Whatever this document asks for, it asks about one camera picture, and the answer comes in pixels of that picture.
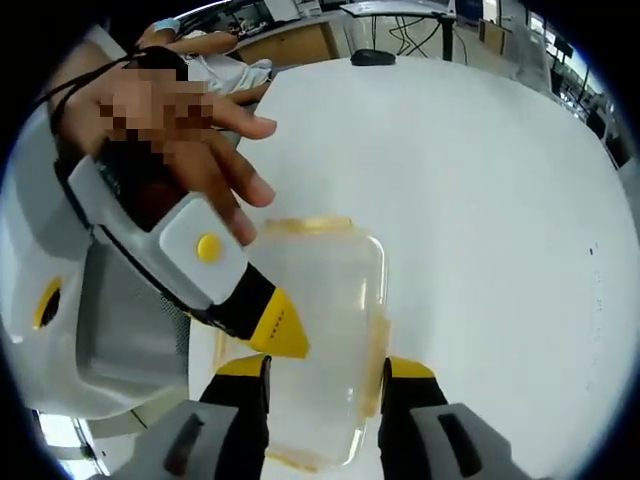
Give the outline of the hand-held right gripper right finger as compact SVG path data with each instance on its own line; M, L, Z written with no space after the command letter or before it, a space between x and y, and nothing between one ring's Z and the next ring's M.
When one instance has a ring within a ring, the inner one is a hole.
M510 443L425 365L391 356L382 374L379 449L386 479L527 479Z

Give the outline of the person's left hand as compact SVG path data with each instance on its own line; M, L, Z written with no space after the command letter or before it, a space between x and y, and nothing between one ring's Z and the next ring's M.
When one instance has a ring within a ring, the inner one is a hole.
M275 132L275 121L180 80L170 69L116 66L58 93L51 107L64 140L84 155L109 160L111 183L140 228L151 230L195 192L240 244L254 240L254 225L240 204L265 207L275 192L224 133L265 139Z

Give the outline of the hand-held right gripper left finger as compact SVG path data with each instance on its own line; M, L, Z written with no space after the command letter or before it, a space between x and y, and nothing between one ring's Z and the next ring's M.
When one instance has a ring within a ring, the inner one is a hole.
M258 479L269 444L271 357L220 367L200 399L185 400L135 441L119 479Z

